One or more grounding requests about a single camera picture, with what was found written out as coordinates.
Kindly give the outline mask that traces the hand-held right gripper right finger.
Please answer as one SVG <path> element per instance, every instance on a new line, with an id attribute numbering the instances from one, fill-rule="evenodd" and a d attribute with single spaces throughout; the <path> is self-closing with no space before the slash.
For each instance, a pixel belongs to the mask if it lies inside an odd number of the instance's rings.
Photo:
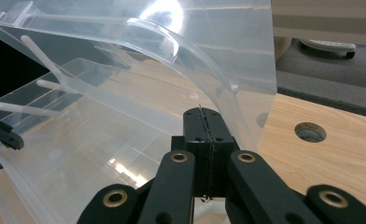
<path id="1" fill-rule="evenodd" d="M 237 145 L 217 111 L 201 108 L 200 115 L 205 133 L 201 158 L 204 169 L 200 177 L 202 195 L 224 197 L 228 186 L 227 164 Z"/>

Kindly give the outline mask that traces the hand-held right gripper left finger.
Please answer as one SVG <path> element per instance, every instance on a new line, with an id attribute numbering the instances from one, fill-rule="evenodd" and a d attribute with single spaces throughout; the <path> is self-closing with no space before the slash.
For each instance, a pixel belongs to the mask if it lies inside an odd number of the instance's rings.
<path id="1" fill-rule="evenodd" d="M 195 156 L 194 195 L 209 197 L 208 149 L 207 132 L 204 123 L 204 113 L 200 107 L 189 109 L 183 114 L 183 134 L 173 136 L 172 150 L 184 150 Z"/>

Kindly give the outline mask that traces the clear plastic storage box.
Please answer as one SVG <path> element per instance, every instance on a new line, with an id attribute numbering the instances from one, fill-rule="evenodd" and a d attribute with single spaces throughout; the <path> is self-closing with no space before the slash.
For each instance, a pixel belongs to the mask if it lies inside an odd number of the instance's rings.
<path id="1" fill-rule="evenodd" d="M 77 224 L 98 190 L 144 185 L 194 107 L 255 149 L 275 98 L 270 0 L 0 0 L 0 40 L 47 68 L 0 99 L 18 223 Z"/>

